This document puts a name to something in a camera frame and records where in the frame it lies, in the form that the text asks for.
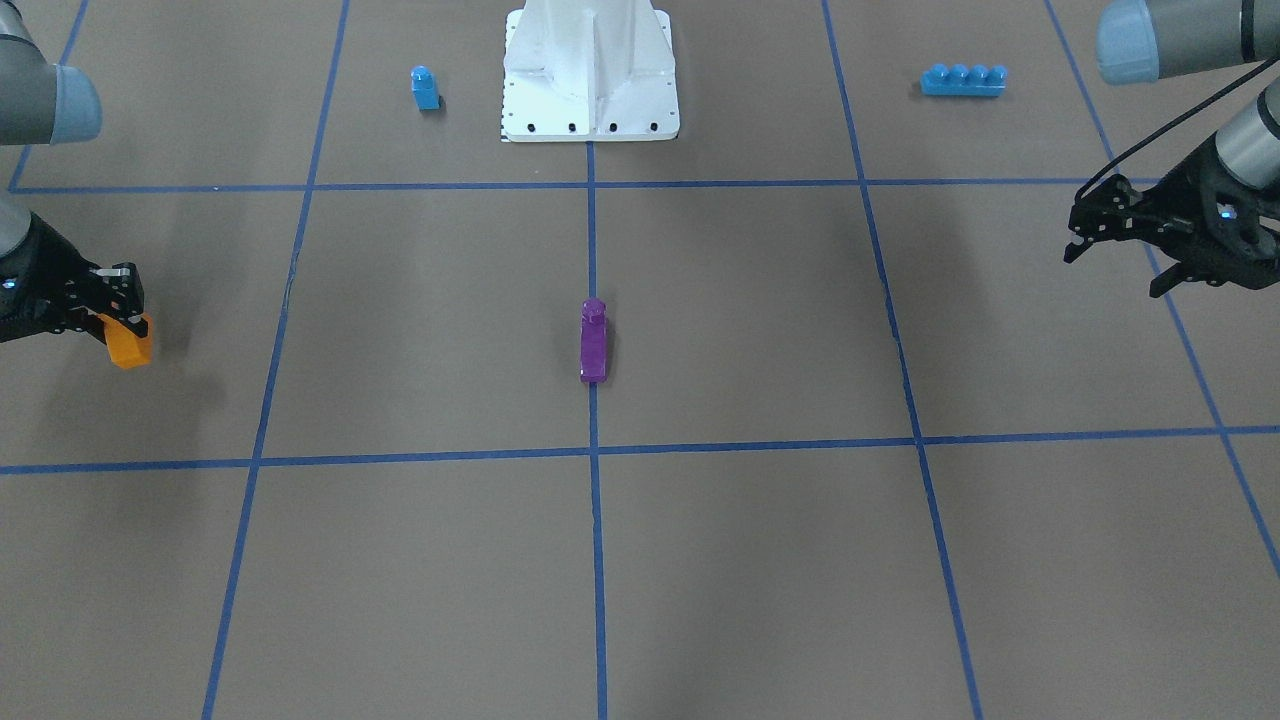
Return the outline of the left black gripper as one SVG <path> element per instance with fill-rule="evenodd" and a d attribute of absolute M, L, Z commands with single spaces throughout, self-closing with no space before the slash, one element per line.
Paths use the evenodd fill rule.
<path fill-rule="evenodd" d="M 1277 179 L 1256 188 L 1230 173 L 1216 142 L 1206 140 L 1149 191 L 1171 228 L 1157 247 L 1175 263 L 1149 283 L 1158 299 L 1181 283 L 1238 284 L 1265 290 L 1277 283 Z"/>

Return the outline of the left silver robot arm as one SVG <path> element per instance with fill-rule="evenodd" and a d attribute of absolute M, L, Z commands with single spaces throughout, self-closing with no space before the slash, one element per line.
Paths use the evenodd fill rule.
<path fill-rule="evenodd" d="M 1229 67 L 1277 64 L 1275 1 L 1111 1 L 1096 61 L 1112 86 Z M 1172 265 L 1149 295 L 1183 283 L 1263 290 L 1277 282 L 1277 86 L 1270 85 L 1155 186 L 1120 177 L 1097 195 L 1106 227 L 1085 237 L 1140 240 Z"/>

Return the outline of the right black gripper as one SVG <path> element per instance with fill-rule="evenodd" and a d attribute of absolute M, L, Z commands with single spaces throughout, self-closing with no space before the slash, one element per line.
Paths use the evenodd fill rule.
<path fill-rule="evenodd" d="M 74 331 L 106 343 L 106 319 L 137 338 L 147 337 L 137 265 L 104 268 L 84 259 L 35 213 L 15 247 L 3 255 L 1 281 L 3 342 Z"/>

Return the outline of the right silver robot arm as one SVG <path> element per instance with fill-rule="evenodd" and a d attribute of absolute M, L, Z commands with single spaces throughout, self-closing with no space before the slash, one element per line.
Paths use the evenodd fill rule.
<path fill-rule="evenodd" d="M 3 146 L 78 143 L 96 138 L 102 109 L 91 78 L 49 61 L 18 5 L 1 4 Z M 100 266 L 41 215 L 3 195 L 1 336 L 87 333 L 148 340 L 145 291 L 133 263 Z"/>

